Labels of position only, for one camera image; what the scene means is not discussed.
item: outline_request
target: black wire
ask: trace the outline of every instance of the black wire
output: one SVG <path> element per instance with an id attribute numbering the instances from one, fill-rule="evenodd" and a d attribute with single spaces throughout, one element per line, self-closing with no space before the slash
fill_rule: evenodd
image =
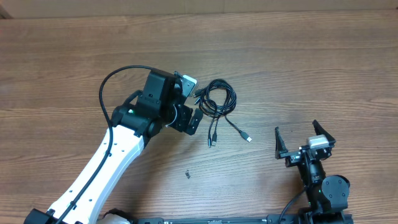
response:
<path id="1" fill-rule="evenodd" d="M 226 91 L 226 98 L 222 106 L 217 105 L 215 101 L 213 101 L 210 98 L 210 91 L 215 90 L 215 89 L 224 89 Z M 217 125 L 218 125 L 218 120 L 220 117 L 224 116 L 225 120 L 232 125 L 239 133 L 242 131 L 235 125 L 233 124 L 227 117 L 226 115 L 232 112 L 235 107 L 236 107 L 236 93 L 232 86 L 228 84 L 225 80 L 223 79 L 215 79 L 209 83 L 208 86 L 206 86 L 204 89 L 201 89 L 198 91 L 198 93 L 195 93 L 195 97 L 200 97 L 199 100 L 199 109 L 202 110 L 202 112 L 213 118 L 210 123 L 209 127 L 209 132 L 208 132 L 208 138 L 210 139 L 210 132 L 211 132 L 211 127 L 213 126 L 214 121 L 216 120 L 216 125 L 215 125 L 215 132 L 217 130 Z"/>
<path id="2" fill-rule="evenodd" d="M 62 220 L 68 215 L 68 213 L 70 212 L 70 210 L 76 205 L 77 201 L 80 199 L 80 197 L 83 195 L 83 193 L 86 191 L 86 189 L 88 188 L 88 186 L 90 186 L 90 184 L 92 183 L 92 181 L 94 180 L 94 178 L 97 176 L 98 172 L 101 170 L 102 166 L 104 165 L 106 159 L 108 158 L 109 154 L 111 153 L 111 148 L 112 148 L 112 143 L 113 143 L 113 128 L 112 128 L 112 123 L 111 120 L 108 116 L 108 113 L 106 112 L 106 108 L 102 99 L 102 92 L 105 86 L 106 81 L 108 81 L 109 78 L 111 78 L 114 74 L 126 70 L 126 69 L 130 69 L 130 68 L 144 68 L 144 69 L 148 69 L 148 70 L 155 70 L 155 68 L 152 67 L 148 67 L 148 66 L 144 66 L 144 65 L 129 65 L 129 66 L 125 66 L 122 68 L 119 68 L 113 72 L 111 72 L 108 76 L 105 77 L 105 79 L 102 81 L 101 86 L 99 87 L 99 104 L 101 105 L 101 109 L 102 112 L 104 113 L 105 116 L 105 120 L 106 123 L 108 124 L 108 128 L 109 128 L 109 143 L 108 143 L 108 149 L 105 152 L 104 157 L 102 158 L 102 161 L 100 162 L 100 164 L 98 165 L 97 169 L 94 171 L 93 175 L 90 177 L 90 179 L 88 179 L 87 183 L 84 185 L 84 187 L 80 190 L 80 192 L 77 194 L 77 196 L 75 197 L 75 199 L 73 199 L 73 201 L 70 202 L 68 208 L 62 213 L 62 215 L 60 216 L 60 218 L 57 220 L 57 222 L 55 224 L 59 224 L 62 222 Z"/>
<path id="3" fill-rule="evenodd" d="M 127 97 L 127 99 L 124 100 L 124 105 L 128 105 L 133 99 L 135 99 L 137 96 L 141 95 L 142 91 L 141 90 L 137 90 L 134 93 L 132 93 L 129 97 Z"/>
<path id="4" fill-rule="evenodd" d="M 287 209 L 289 209 L 289 207 L 290 207 L 291 205 L 293 205 L 294 202 L 296 202 L 297 199 L 299 199 L 299 197 L 300 197 L 307 189 L 308 189 L 308 187 L 305 186 L 304 189 L 303 189 L 301 192 L 299 192 L 296 196 L 294 196 L 294 198 L 292 198 L 292 199 L 288 202 L 288 204 L 285 206 L 285 208 L 283 209 L 282 213 L 280 214 L 279 221 L 278 221 L 279 224 L 281 224 L 282 217 L 285 215 L 285 212 L 287 211 Z"/>
<path id="5" fill-rule="evenodd" d="M 310 172 L 310 164 L 307 158 L 307 155 L 305 153 L 302 154 L 302 156 L 304 157 L 305 160 L 305 165 L 307 166 L 307 186 L 304 186 L 304 189 L 298 193 L 287 205 L 286 207 L 283 209 L 282 213 L 280 214 L 279 217 L 279 221 L 278 224 L 281 224 L 282 221 L 282 217 L 285 215 L 285 212 L 287 211 L 287 209 L 289 209 L 289 207 L 308 189 L 311 188 L 312 186 L 312 179 L 311 179 L 311 172 Z"/>

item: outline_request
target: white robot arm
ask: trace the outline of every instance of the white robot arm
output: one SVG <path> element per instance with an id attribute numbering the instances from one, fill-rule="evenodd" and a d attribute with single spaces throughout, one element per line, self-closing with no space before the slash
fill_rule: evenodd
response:
<path id="1" fill-rule="evenodd" d="M 79 201 L 77 201 L 75 208 L 63 219 L 65 223 L 96 223 L 106 199 L 123 172 L 144 149 L 143 138 L 135 136 L 133 130 L 119 125 L 113 128 L 113 133 L 114 139 L 110 156 L 96 178 L 92 181 L 87 190 L 85 190 Z M 54 218 L 59 218 L 62 215 L 63 211 L 69 206 L 69 203 L 87 183 L 94 170 L 100 164 L 108 148 L 108 144 L 109 130 L 107 130 L 98 150 L 87 163 L 78 178 L 69 189 L 50 206 L 49 211 L 53 211 Z"/>
<path id="2" fill-rule="evenodd" d="M 109 119 L 102 101 L 104 84 L 112 75 L 129 68 L 150 70 L 144 90 L 135 91 L 114 109 Z M 203 113 L 196 109 L 192 116 L 193 109 L 184 103 L 196 85 L 197 81 L 188 75 L 170 74 L 142 65 L 130 65 L 110 73 L 99 89 L 99 102 L 109 126 L 101 145 L 76 181 L 47 212 L 33 209 L 24 223 L 96 223 L 123 172 L 164 126 L 195 134 Z M 135 98 L 137 102 L 133 105 L 131 101 Z M 125 221 L 114 219 L 112 222 Z"/>

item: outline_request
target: coiled black cable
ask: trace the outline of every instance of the coiled black cable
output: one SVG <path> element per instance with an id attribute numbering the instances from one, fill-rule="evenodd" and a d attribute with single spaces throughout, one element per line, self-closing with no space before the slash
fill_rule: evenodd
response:
<path id="1" fill-rule="evenodd" d="M 87 183 L 84 185 L 84 187 L 79 191 L 79 193 L 77 194 L 77 196 L 75 197 L 75 199 L 73 199 L 73 201 L 70 202 L 68 208 L 62 213 L 62 215 L 60 216 L 60 218 L 57 220 L 57 222 L 55 224 L 59 224 L 62 222 L 62 220 L 68 215 L 68 213 L 70 212 L 70 210 L 76 205 L 77 201 L 80 199 L 80 197 L 83 195 L 83 193 L 87 190 L 88 186 L 90 186 L 90 184 L 92 183 L 92 181 L 94 180 L 94 178 L 97 176 L 97 174 L 100 172 L 102 166 L 104 165 L 106 159 L 108 158 L 109 154 L 111 153 L 111 148 L 113 145 L 113 128 L 112 128 L 112 122 L 108 116 L 108 113 L 106 112 L 106 108 L 104 105 L 104 101 L 102 99 L 102 91 L 104 89 L 105 83 L 108 81 L 109 78 L 111 78 L 114 74 L 121 72 L 123 70 L 126 69 L 130 69 L 130 68 L 144 68 L 144 69 L 148 69 L 148 70 L 154 70 L 155 68 L 149 67 L 149 66 L 144 66 L 144 65 L 129 65 L 129 66 L 125 66 L 125 67 L 121 67 L 113 72 L 111 72 L 109 75 L 107 75 L 105 77 L 105 79 L 102 81 L 101 86 L 99 87 L 99 105 L 101 105 L 101 109 L 102 112 L 104 113 L 105 116 L 105 120 L 106 123 L 108 124 L 108 128 L 109 128 L 109 143 L 108 143 L 108 149 L 105 152 L 105 155 L 102 159 L 102 161 L 100 162 L 100 164 L 98 165 L 97 169 L 94 171 L 93 175 L 90 177 L 90 179 L 88 179 Z"/>
<path id="2" fill-rule="evenodd" d="M 226 97 L 223 105 L 217 105 L 217 103 L 210 98 L 210 91 L 215 89 L 223 89 L 226 91 Z M 225 120 L 234 127 L 239 134 L 246 139 L 248 142 L 251 141 L 251 138 L 247 133 L 240 130 L 235 124 L 233 124 L 226 116 L 230 112 L 232 112 L 236 107 L 236 93 L 232 86 L 228 84 L 224 79 L 215 79 L 209 83 L 203 89 L 197 90 L 194 94 L 194 97 L 198 97 L 195 104 L 199 104 L 199 109 L 203 112 L 203 114 L 213 118 L 210 123 L 209 132 L 208 132 L 208 146 L 215 146 L 217 142 L 217 125 L 220 117 L 224 116 Z M 216 121 L 215 130 L 213 137 L 210 136 L 211 127 Z"/>

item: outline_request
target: wooden table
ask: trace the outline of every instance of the wooden table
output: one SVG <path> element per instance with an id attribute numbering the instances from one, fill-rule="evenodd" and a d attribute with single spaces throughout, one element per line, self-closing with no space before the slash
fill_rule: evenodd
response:
<path id="1" fill-rule="evenodd" d="M 356 223 L 398 222 L 398 11 L 272 12 L 0 21 L 0 223 L 22 223 L 66 191 L 106 130 L 102 79 L 130 64 L 224 78 L 238 105 L 206 145 L 167 129 L 149 143 L 103 212 L 137 217 L 258 217 L 302 188 L 274 158 L 274 128 L 296 150 L 317 119 L 336 139 L 323 162 L 351 181 Z M 112 111 L 147 72 L 112 78 Z M 215 93 L 221 99 L 223 92 Z M 190 179 L 185 176 L 189 170 Z M 306 205 L 302 199 L 289 210 Z"/>

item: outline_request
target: cable plug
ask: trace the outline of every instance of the cable plug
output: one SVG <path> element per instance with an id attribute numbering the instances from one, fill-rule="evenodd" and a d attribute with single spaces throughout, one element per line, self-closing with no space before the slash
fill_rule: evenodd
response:
<path id="1" fill-rule="evenodd" d="M 211 148 L 211 138 L 207 139 L 207 144 L 209 145 L 209 148 Z"/>
<path id="2" fill-rule="evenodd" d="M 216 146 L 216 143 L 217 143 L 217 132 L 215 131 L 212 137 L 211 145 Z"/>
<path id="3" fill-rule="evenodd" d="M 242 136 L 242 138 L 244 138 L 248 142 L 251 142 L 251 140 L 252 140 L 250 138 L 250 136 L 247 133 L 245 133 L 244 131 L 241 132 L 241 136 Z"/>
<path id="4" fill-rule="evenodd" d="M 197 105 L 200 102 L 200 96 L 197 98 L 197 100 L 195 101 L 195 105 Z"/>
<path id="5" fill-rule="evenodd" d="M 193 94 L 193 97 L 200 96 L 200 93 L 202 92 L 202 90 L 204 90 L 204 89 L 198 89 L 197 91 L 195 91 L 195 93 Z"/>

